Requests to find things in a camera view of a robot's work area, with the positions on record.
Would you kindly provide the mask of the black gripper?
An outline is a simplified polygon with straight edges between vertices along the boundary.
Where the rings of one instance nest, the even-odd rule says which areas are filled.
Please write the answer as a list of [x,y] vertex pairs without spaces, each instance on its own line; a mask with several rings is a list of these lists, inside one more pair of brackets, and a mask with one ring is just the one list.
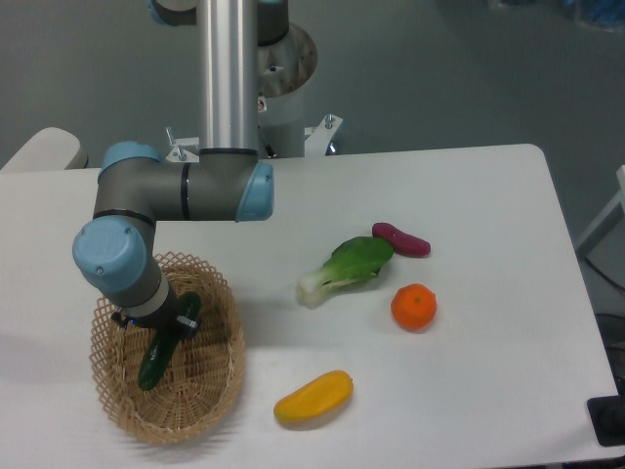
[[121,328],[131,323],[140,328],[169,332],[178,339],[187,340],[198,332],[201,325],[200,310],[201,298],[197,293],[177,295],[169,292],[164,303],[146,317],[131,317],[125,310],[118,309],[110,315],[110,319]]

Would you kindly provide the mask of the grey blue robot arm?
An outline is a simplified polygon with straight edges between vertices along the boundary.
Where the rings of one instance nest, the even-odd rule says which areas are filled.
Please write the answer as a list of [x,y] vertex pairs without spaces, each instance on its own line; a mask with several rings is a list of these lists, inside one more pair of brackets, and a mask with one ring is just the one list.
[[288,32],[284,1],[152,1],[168,25],[200,32],[198,158],[173,163],[151,146],[121,142],[104,155],[92,220],[72,255],[83,277],[119,312],[119,324],[195,325],[152,255],[161,221],[264,221],[273,209],[272,169],[258,159],[257,50]]

